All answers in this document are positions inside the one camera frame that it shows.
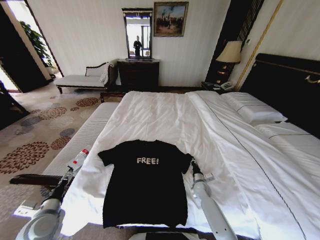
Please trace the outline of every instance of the wooden dresser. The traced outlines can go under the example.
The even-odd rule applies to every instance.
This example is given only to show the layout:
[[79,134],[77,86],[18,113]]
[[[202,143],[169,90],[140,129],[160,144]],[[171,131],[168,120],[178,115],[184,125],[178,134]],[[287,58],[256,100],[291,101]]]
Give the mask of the wooden dresser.
[[127,90],[156,91],[159,85],[158,59],[120,59],[121,85]]

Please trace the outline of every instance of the white bed sheet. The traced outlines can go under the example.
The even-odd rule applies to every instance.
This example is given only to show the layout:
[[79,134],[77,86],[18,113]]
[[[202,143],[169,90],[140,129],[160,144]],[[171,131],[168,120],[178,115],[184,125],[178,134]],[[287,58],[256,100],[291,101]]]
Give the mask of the white bed sheet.
[[[174,144],[193,155],[204,173],[212,172],[216,178],[209,183],[212,197],[237,235],[291,240],[320,235],[319,189],[310,177],[219,95],[207,91],[126,94],[64,198],[63,234],[73,235],[87,223],[102,224],[113,166],[104,167],[97,153],[136,139]],[[183,180],[188,218],[186,226],[178,227],[210,232],[191,195],[191,169]],[[129,182],[119,190],[128,187]]]

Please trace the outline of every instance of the potted plant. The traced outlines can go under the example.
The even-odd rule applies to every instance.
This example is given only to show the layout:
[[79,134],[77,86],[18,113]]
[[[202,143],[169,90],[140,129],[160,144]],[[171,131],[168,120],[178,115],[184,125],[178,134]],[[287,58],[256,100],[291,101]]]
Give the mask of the potted plant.
[[28,36],[48,73],[52,75],[54,73],[53,69],[55,69],[55,67],[52,64],[50,55],[47,53],[46,45],[41,40],[43,37],[36,31],[32,30],[31,26],[24,21],[20,21],[20,24],[23,27],[26,35]]

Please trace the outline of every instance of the lampshade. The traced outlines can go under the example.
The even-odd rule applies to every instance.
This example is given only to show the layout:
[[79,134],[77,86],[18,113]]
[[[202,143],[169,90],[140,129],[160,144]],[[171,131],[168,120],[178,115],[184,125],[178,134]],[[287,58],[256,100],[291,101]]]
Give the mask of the lampshade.
[[223,63],[240,63],[242,41],[228,41],[216,61]]

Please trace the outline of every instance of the white upholstered bench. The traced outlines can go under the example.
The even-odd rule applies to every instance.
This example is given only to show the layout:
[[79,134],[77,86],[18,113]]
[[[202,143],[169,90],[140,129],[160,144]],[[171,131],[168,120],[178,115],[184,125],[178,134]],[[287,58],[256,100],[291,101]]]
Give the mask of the white upholstered bench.
[[63,176],[69,170],[67,162],[74,158],[85,146],[92,146],[95,143],[118,104],[118,102],[101,103],[42,174]]

